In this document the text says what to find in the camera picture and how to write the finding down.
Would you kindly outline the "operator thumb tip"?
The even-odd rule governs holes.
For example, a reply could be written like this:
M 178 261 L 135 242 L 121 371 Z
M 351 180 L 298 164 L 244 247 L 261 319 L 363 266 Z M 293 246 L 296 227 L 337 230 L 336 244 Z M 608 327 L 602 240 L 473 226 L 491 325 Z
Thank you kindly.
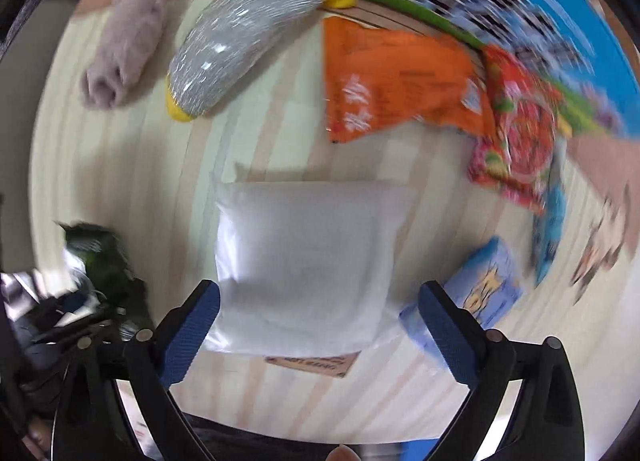
M 361 461 L 361 459 L 352 448 L 339 445 L 328 454 L 326 461 Z

